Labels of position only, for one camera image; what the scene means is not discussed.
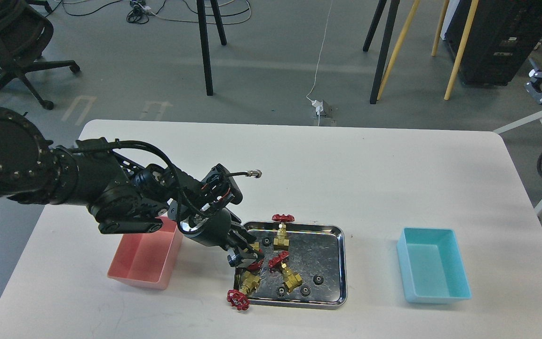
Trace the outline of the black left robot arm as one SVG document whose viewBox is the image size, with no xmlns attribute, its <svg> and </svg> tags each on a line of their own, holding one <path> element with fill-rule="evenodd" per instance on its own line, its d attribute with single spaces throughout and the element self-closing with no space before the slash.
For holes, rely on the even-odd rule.
<svg viewBox="0 0 542 339">
<path fill-rule="evenodd" d="M 261 171 L 229 172 L 217 164 L 197 180 L 143 141 L 51 145 L 26 117 L 0 107 L 0 198 L 86 206 L 102 234 L 153 233 L 167 214 L 188 238 L 228 251 L 232 267 L 263 261 L 256 238 L 227 209 L 243 199 L 234 178 L 259 178 Z"/>
</svg>

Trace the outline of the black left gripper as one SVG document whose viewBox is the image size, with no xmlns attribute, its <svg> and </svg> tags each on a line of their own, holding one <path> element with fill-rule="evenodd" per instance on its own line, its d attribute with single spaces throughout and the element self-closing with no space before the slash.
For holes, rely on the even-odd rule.
<svg viewBox="0 0 542 339">
<path fill-rule="evenodd" d="M 256 237 L 242 225 L 241 219 L 228 209 L 220 210 L 209 218 L 191 215 L 179 223 L 178 230 L 190 240 L 206 247 L 221 247 L 228 252 L 228 263 L 231 267 L 241 267 L 242 253 L 259 253 L 253 244 Z"/>
</svg>

